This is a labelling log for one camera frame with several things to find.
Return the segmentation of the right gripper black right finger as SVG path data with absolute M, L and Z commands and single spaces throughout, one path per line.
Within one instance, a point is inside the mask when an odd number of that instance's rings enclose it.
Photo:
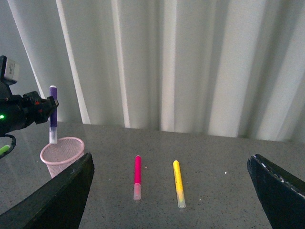
M 263 210 L 274 229 L 305 227 L 305 182 L 256 154 L 247 170 Z

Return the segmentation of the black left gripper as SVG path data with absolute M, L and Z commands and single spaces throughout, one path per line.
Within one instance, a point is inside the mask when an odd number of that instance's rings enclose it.
M 21 130 L 32 123 L 42 124 L 48 121 L 59 103 L 53 96 L 43 99 L 37 91 L 13 95 L 10 87 L 0 83 L 0 135 Z

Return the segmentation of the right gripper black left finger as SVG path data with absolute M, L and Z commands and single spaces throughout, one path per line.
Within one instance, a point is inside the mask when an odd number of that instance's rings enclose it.
M 86 153 L 56 177 L 0 216 L 2 229 L 77 229 L 94 175 Z

